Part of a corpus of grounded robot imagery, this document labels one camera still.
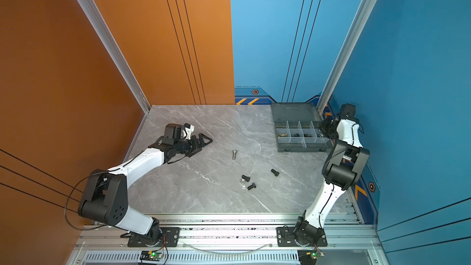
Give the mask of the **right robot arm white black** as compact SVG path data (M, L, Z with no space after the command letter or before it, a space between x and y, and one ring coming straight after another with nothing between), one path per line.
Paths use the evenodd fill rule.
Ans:
M334 140L334 146L322 168L323 187L294 227L294 240L299 246L327 245L326 218L340 196L357 184L370 157L360 141L363 126L355 113L353 104L343 104L334 118L328 117L320 124L320 131Z

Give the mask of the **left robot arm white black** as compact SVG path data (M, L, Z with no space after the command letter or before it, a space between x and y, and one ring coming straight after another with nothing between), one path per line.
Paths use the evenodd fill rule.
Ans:
M130 207L128 189L150 171L173 163L176 155L192 157L212 142L213 139L204 134L173 141L161 136L126 163L106 171L93 171L87 178L78 215L125 230L131 239L137 239L148 247L159 244L163 238L159 220Z

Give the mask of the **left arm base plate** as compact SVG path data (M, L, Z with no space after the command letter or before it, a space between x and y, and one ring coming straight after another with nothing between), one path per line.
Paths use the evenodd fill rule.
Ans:
M153 228L146 235L131 233L128 240L128 247L149 247L149 248L174 248L180 238L179 227L159 227Z

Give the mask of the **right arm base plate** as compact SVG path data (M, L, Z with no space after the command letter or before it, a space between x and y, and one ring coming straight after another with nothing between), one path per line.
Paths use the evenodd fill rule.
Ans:
M327 247L324 232L319 237L309 236L303 232L294 232L295 227L281 226L276 228L277 245L279 247Z

